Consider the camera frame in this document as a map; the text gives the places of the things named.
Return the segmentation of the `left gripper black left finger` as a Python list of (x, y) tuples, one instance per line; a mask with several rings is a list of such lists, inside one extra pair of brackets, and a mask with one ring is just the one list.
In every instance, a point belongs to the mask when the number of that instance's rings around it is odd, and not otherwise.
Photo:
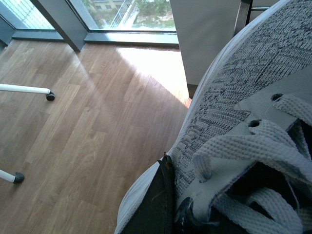
[(156, 174), (122, 234), (171, 234), (174, 212), (174, 167), (171, 158), (158, 160)]

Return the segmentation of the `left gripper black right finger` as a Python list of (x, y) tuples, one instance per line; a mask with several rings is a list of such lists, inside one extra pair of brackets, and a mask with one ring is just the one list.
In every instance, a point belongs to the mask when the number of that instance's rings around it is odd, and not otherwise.
[(213, 209), (212, 220), (198, 221), (193, 214), (194, 201), (187, 197), (173, 219), (174, 234), (245, 234), (246, 231)]

